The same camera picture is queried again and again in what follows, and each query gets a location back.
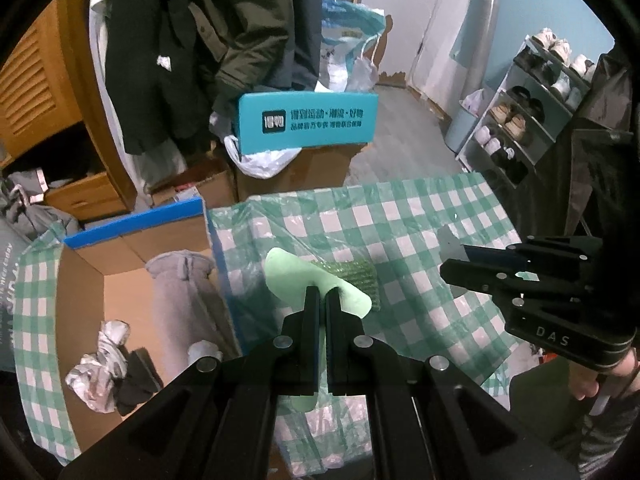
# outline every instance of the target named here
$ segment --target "open cardboard box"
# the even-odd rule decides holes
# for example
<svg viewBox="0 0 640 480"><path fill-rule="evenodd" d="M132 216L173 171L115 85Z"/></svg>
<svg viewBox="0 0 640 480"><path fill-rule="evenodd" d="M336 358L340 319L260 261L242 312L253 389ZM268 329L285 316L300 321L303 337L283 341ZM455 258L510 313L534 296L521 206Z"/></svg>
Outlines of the open cardboard box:
<svg viewBox="0 0 640 480"><path fill-rule="evenodd" d="M226 160L214 150L212 158L205 158L185 172L159 182L151 189L155 206L200 196L208 209L230 206L238 202L233 172ZM176 187L193 187L176 191Z"/></svg>
<svg viewBox="0 0 640 480"><path fill-rule="evenodd" d="M66 386L64 377L85 353L95 352L100 322L129 323L128 350L145 348L162 382L162 341L152 317L151 258L191 250L210 256L204 203L195 198L128 216L65 239L56 287L56 351L71 427L85 451L115 428L117 413L92 412Z"/></svg>
<svg viewBox="0 0 640 480"><path fill-rule="evenodd" d="M238 199L242 202L251 195L342 187L349 171L351 159L364 146L366 144L303 148L286 168L267 179L246 176L236 168Z"/></svg>

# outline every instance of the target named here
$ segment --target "human hand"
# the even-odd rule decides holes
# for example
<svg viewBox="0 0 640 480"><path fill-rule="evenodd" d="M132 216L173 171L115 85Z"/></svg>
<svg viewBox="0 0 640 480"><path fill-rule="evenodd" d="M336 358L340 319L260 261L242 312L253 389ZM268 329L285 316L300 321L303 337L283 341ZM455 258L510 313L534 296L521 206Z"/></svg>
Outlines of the human hand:
<svg viewBox="0 0 640 480"><path fill-rule="evenodd" d="M617 397L619 394L623 394L623 397L626 397L640 390L640 376L638 376L636 368L638 368L638 359L636 352L632 349L620 364L607 372L607 375L613 375L621 379L627 378L629 381L632 380L632 375L636 374L626 390L613 392L612 397ZM590 368L585 368L569 361L569 391L578 400L583 400L585 397L595 397L600 390L600 385L597 381L598 375L598 372ZM628 381L621 381L621 383L622 388L624 388Z"/></svg>

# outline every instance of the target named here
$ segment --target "green checkered tablecloth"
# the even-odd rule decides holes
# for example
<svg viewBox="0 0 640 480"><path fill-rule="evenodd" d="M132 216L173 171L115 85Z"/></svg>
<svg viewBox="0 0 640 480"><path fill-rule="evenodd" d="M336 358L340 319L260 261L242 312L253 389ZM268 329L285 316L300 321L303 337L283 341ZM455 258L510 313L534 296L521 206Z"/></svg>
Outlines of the green checkered tablecloth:
<svg viewBox="0 0 640 480"><path fill-rule="evenodd" d="M465 244L504 248L519 241L480 174L256 196L210 210L208 221L245 352L275 336L292 313L264 283L264 259L274 247L308 260L371 260L381 309L364 318L364 329L401 354L446 355L481 384L518 344L488 295L468 292L454 300L438 273L436 231L443 225ZM507 381L498 370L486 389L504 393ZM296 412L288 397L279 400L274 437L296 476L339 466L371 451L364 398L331 396L323 376L312 412Z"/></svg>
<svg viewBox="0 0 640 480"><path fill-rule="evenodd" d="M22 254L14 311L15 371L24 415L33 441L63 464L80 455L56 356L56 278L65 235L56 222Z"/></svg>

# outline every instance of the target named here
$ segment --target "screw head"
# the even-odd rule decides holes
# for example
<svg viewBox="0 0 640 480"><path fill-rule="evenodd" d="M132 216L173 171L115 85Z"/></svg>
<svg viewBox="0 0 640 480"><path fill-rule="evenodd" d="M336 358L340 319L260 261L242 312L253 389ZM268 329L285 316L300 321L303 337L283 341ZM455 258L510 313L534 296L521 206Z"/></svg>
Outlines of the screw head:
<svg viewBox="0 0 640 480"><path fill-rule="evenodd" d="M434 355L429 358L429 366L434 370L443 372L444 370L449 368L449 360L442 355Z"/></svg>
<svg viewBox="0 0 640 480"><path fill-rule="evenodd" d="M289 348L293 345L293 339L288 335L279 335L273 338L273 345L276 348Z"/></svg>
<svg viewBox="0 0 640 480"><path fill-rule="evenodd" d="M196 369L203 374L212 372L216 369L216 366L218 366L218 361L209 356L201 357L196 363Z"/></svg>
<svg viewBox="0 0 640 480"><path fill-rule="evenodd" d="M373 339L368 335L357 335L353 338L353 343L358 348L369 348L371 345L373 345Z"/></svg>

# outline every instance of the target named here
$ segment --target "brown shoe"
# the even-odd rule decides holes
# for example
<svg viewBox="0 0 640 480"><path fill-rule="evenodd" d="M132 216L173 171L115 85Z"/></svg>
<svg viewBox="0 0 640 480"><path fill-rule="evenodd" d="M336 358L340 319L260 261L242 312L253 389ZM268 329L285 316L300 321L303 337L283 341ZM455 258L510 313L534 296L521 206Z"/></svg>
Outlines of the brown shoe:
<svg viewBox="0 0 640 480"><path fill-rule="evenodd" d="M524 132L526 129L524 118L520 114L514 115L511 118L511 121L504 125L504 129L508 131L514 140L520 142L524 138Z"/></svg>
<svg viewBox="0 0 640 480"><path fill-rule="evenodd" d="M511 109L507 103L500 103L489 110L491 117L495 119L498 124L504 124L507 121L507 117L511 113Z"/></svg>

